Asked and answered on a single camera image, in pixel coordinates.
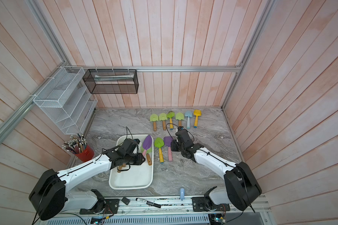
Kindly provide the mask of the pink handled purple shovel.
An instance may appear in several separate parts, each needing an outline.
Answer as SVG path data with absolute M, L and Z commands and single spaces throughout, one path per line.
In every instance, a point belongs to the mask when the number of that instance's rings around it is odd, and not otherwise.
M 172 151 L 171 151 L 171 143 L 173 141 L 173 138 L 172 137 L 164 137 L 163 141 L 164 141 L 164 145 L 166 147 L 168 147 L 168 159 L 171 162 L 171 161 L 173 161 Z

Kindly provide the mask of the light blue shovel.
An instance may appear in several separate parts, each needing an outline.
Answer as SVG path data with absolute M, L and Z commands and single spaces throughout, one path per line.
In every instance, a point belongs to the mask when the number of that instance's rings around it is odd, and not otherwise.
M 186 128 L 190 129 L 190 126 L 191 126 L 190 119 L 193 117 L 192 111 L 189 111 L 189 110 L 186 111 L 185 117 L 187 118 Z

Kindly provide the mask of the bright green yellow-handled shovel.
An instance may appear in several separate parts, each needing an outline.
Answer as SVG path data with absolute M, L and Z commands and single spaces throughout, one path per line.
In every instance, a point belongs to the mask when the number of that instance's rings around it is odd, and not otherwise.
M 174 129 L 173 121 L 172 118 L 175 116 L 175 113 L 173 111 L 169 111 L 167 113 L 167 118 L 170 120 L 169 125 L 170 125 L 170 130 Z

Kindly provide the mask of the yellow plastic shovel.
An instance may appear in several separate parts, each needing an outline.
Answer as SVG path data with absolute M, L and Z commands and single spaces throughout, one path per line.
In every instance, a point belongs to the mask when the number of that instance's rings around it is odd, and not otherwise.
M 194 110 L 193 114 L 195 115 L 195 121 L 194 121 L 194 128 L 198 127 L 198 120 L 199 117 L 201 116 L 201 110 Z

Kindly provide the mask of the green shovel wooden handle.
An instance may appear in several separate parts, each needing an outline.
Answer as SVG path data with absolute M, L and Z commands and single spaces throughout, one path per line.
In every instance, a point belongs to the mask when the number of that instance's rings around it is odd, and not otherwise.
M 150 116 L 150 121 L 153 123 L 153 131 L 157 131 L 157 124 L 156 122 L 159 120 L 159 117 L 157 114 L 153 113 Z
M 159 115 L 159 120 L 162 122 L 162 126 L 163 126 L 163 130 L 167 130 L 166 128 L 166 121 L 167 121 L 168 117 L 166 113 L 161 113 Z

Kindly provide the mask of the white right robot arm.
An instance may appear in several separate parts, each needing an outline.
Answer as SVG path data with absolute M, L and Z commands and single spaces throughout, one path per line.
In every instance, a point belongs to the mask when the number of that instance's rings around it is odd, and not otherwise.
M 176 140 L 171 144 L 174 151 L 179 151 L 183 157 L 212 170 L 225 183 L 225 188 L 213 187 L 204 194 L 204 210 L 233 204 L 238 210 L 244 211 L 262 194 L 258 181 L 245 162 L 230 162 L 210 152 L 204 145 L 194 143 L 190 133 L 183 127 L 177 129 L 175 136 Z

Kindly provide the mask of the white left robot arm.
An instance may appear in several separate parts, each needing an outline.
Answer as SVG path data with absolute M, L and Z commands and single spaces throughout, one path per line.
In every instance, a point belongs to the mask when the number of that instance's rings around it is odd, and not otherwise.
M 57 214 L 77 209 L 86 209 L 96 214 L 105 211 L 106 200 L 96 189 L 87 192 L 71 192 L 78 184 L 99 173 L 118 166 L 140 166 L 145 157 L 139 152 L 139 139 L 127 138 L 118 146 L 103 150 L 102 154 L 78 166 L 59 172 L 45 171 L 29 195 L 36 215 L 49 220 Z

